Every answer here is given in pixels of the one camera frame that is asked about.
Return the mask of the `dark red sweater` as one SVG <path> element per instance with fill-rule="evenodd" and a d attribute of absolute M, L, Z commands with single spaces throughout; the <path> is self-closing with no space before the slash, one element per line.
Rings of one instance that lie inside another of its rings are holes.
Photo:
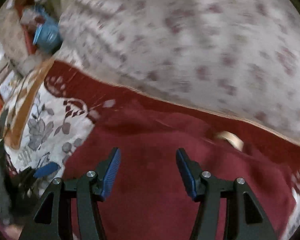
<path fill-rule="evenodd" d="M 100 205 L 107 238 L 188 239 L 198 205 L 187 195 L 175 160 L 177 149 L 184 148 L 217 178 L 244 178 L 281 236 L 295 206 L 290 168 L 253 147 L 241 152 L 210 140 L 208 129 L 203 120 L 146 110 L 137 102 L 107 109 L 66 161 L 63 177 L 81 177 L 118 147 L 122 159 L 117 178 Z"/>

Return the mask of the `red white floral blanket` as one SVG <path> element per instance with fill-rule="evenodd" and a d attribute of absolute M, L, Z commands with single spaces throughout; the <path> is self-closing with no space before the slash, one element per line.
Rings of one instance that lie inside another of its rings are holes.
<path fill-rule="evenodd" d="M 54 61 L 37 92 L 20 148 L 14 150 L 4 143 L 12 175 L 28 167 L 36 170 L 50 162 L 57 163 L 58 171 L 38 178 L 34 185 L 33 192 L 41 195 L 54 177 L 64 178 L 66 161 L 86 141 L 104 112 L 130 102 L 137 102 L 146 110 L 181 113 L 203 120 L 209 126 L 210 140 L 225 142 L 241 152 L 253 147 L 270 161 L 288 166 L 295 206 L 283 234 L 276 236 L 278 239 L 297 236 L 300 230 L 298 143 L 254 122 L 164 102 L 130 88 L 97 81 L 61 61 Z"/>

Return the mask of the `orange brown patterned blanket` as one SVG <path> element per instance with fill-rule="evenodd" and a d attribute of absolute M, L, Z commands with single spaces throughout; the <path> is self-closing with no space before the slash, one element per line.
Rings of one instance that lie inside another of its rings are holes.
<path fill-rule="evenodd" d="M 20 148 L 24 128 L 35 97 L 54 61 L 55 59 L 51 57 L 27 74 L 17 85 L 4 106 L 4 109 L 8 110 L 4 128 L 4 142 L 14 150 Z"/>

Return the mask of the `blue plastic bag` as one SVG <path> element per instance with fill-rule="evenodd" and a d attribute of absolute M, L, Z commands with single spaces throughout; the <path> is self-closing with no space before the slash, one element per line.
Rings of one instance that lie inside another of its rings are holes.
<path fill-rule="evenodd" d="M 42 51 L 48 54 L 54 54 L 60 49 L 63 43 L 58 22 L 52 18 L 41 5 L 35 5 L 34 11 L 43 17 L 44 23 L 40 23 L 36 28 L 32 43 Z"/>

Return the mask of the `floral pink quilt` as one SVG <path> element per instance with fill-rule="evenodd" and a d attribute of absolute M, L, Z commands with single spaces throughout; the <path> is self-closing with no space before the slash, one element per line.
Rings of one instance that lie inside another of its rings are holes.
<path fill-rule="evenodd" d="M 59 59 L 97 80 L 300 145 L 300 14 L 290 0 L 66 0 L 59 28 Z"/>

